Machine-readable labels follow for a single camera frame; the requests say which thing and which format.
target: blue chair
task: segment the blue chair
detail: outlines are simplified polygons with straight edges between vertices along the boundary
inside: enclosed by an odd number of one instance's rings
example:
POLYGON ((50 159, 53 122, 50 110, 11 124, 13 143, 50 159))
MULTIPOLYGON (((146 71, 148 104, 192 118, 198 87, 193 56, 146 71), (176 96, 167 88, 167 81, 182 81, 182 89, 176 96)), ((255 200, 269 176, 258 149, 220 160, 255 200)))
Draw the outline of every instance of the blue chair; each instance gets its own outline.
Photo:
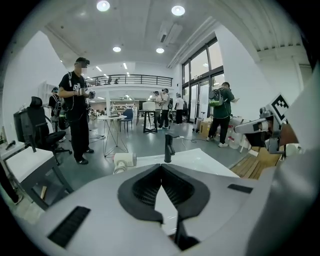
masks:
POLYGON ((123 115, 126 116, 125 119, 120 120, 120 132, 121 132, 121 122, 123 122, 124 130, 128 132, 128 122, 131 121, 131 130, 132 130, 132 119, 134 118, 134 112, 132 109, 126 109, 123 112, 123 115))

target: suitcase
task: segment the suitcase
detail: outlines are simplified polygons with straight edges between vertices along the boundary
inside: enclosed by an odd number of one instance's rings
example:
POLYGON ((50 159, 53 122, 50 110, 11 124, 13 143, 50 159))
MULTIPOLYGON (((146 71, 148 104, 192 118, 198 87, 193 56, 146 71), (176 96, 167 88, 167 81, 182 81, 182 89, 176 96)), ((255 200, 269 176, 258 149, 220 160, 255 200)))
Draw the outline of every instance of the suitcase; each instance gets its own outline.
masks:
POLYGON ((200 130, 200 124, 201 124, 201 122, 202 122, 203 120, 204 120, 203 118, 199 118, 199 117, 196 117, 196 118, 194 119, 194 124, 193 124, 193 128, 192 128, 192 131, 193 131, 193 132, 196 132, 196 133, 199 132, 199 130, 200 130))

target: office chair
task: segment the office chair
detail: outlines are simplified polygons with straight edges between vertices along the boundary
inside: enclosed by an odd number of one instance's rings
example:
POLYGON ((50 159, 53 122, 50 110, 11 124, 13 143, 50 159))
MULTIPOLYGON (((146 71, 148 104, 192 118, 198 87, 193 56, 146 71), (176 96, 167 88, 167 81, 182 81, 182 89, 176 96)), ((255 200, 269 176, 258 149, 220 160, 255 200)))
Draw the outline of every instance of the office chair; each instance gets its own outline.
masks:
POLYGON ((128 122, 131 121, 131 130, 132 130, 132 119, 134 118, 134 111, 132 109, 126 109, 123 112, 123 115, 126 116, 126 118, 120 120, 120 132, 121 132, 121 122, 123 122, 124 130, 128 132, 128 122))
POLYGON ((26 113, 29 120, 28 133, 32 135, 37 148, 52 151, 57 165, 60 164, 56 156, 57 153, 69 152, 72 154, 71 150, 58 148, 57 142, 66 135, 65 131, 49 133, 45 110, 39 97, 31 97, 31 104, 27 107, 26 113))

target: white shirt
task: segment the white shirt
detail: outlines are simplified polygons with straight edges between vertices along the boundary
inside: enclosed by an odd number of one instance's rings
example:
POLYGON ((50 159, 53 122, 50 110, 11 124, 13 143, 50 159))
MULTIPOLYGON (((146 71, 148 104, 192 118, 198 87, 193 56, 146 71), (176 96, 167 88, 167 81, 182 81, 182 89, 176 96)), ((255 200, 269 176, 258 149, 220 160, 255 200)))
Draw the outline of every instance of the white shirt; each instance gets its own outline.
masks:
POLYGON ((165 103, 162 104, 163 110, 168 110, 169 99, 170 99, 170 97, 168 94, 162 94, 162 101, 165 101, 165 103))
POLYGON ((176 106, 176 109, 177 110, 183 110, 184 109, 184 100, 182 98, 177 98, 176 99, 176 103, 177 103, 177 106, 176 106))
POLYGON ((161 109, 161 106, 159 105, 159 102, 162 101, 162 98, 160 95, 158 95, 156 98, 155 98, 155 109, 156 110, 160 110, 161 109))

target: chair headrest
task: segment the chair headrest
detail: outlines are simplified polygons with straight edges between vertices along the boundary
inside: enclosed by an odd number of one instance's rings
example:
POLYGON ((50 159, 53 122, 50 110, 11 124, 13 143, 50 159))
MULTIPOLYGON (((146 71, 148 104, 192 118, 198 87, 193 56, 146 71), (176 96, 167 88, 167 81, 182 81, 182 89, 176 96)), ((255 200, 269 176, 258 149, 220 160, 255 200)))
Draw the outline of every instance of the chair headrest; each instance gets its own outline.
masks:
POLYGON ((39 97, 32 96, 30 107, 32 108, 40 108, 42 106, 42 99, 39 97))

